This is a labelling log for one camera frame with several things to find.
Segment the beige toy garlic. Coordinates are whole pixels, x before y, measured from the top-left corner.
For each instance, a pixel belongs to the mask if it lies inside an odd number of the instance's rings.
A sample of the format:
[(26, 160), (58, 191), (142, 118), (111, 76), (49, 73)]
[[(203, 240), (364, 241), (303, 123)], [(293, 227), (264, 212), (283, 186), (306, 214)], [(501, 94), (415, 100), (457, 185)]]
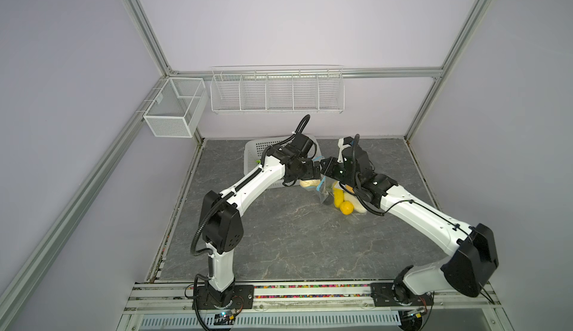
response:
[(321, 180), (301, 180), (299, 185), (304, 189), (315, 189), (320, 183)]

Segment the clear zip top bag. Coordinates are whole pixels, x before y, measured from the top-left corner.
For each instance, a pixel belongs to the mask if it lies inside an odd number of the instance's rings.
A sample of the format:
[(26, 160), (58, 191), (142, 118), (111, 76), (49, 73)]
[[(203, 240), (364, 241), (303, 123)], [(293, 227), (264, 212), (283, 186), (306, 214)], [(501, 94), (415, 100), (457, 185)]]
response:
[(322, 177), (312, 189), (317, 193), (321, 204), (335, 208), (343, 215), (367, 214), (366, 208), (352, 194), (352, 188), (344, 187), (330, 177)]

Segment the yellow toy lemon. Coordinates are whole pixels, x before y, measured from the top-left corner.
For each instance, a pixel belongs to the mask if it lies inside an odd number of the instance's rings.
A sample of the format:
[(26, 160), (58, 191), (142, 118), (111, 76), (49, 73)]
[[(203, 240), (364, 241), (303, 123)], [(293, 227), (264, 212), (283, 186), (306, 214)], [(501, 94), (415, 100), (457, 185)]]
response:
[(353, 203), (350, 201), (343, 201), (340, 204), (339, 209), (341, 213), (343, 213), (344, 215), (350, 215), (353, 213), (353, 211), (355, 211), (355, 207)]

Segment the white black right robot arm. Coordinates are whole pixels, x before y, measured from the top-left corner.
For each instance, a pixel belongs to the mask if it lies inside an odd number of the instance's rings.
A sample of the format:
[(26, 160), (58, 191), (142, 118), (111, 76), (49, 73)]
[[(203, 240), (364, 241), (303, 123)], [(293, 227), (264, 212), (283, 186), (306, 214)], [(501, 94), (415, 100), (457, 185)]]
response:
[(396, 180), (377, 173), (357, 136), (340, 139), (338, 155), (322, 159), (320, 170), (340, 186), (352, 188), (352, 195), (367, 212), (401, 219), (445, 253), (439, 261), (409, 265), (398, 274), (391, 288), (397, 303), (411, 304), (428, 292), (456, 291), (469, 298), (484, 293), (499, 266), (494, 233), (489, 227), (452, 218)]

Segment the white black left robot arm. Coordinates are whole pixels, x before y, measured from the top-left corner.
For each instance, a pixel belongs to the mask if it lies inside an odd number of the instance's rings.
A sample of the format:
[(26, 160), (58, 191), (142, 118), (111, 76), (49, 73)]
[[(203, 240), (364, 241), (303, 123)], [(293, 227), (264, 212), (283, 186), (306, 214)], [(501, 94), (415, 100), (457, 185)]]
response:
[(204, 196), (190, 251), (194, 256), (207, 254), (209, 274), (203, 280), (212, 295), (224, 298), (234, 288), (234, 249), (243, 238), (242, 217), (250, 205), (278, 181), (292, 186), (321, 179), (319, 162), (308, 156), (317, 149), (315, 141), (304, 135), (309, 121), (305, 115), (289, 137), (265, 147), (261, 161), (241, 180)]

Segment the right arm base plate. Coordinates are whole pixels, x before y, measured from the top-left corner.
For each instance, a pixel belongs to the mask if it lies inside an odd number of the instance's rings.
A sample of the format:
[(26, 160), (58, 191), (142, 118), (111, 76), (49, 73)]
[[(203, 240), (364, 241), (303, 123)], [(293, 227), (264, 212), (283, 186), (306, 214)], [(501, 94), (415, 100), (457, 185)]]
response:
[(415, 295), (402, 284), (374, 282), (370, 284), (370, 288), (376, 307), (430, 307), (434, 305), (434, 297), (431, 293)]

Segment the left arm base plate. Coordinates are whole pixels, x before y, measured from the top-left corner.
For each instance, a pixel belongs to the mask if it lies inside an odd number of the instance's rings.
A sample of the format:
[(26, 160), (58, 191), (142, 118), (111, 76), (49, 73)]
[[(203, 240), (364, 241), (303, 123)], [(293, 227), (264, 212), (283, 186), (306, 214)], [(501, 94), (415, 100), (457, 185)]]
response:
[(214, 289), (209, 283), (199, 286), (193, 293), (199, 310), (244, 309), (250, 310), (255, 300), (254, 285), (232, 284), (224, 291)]

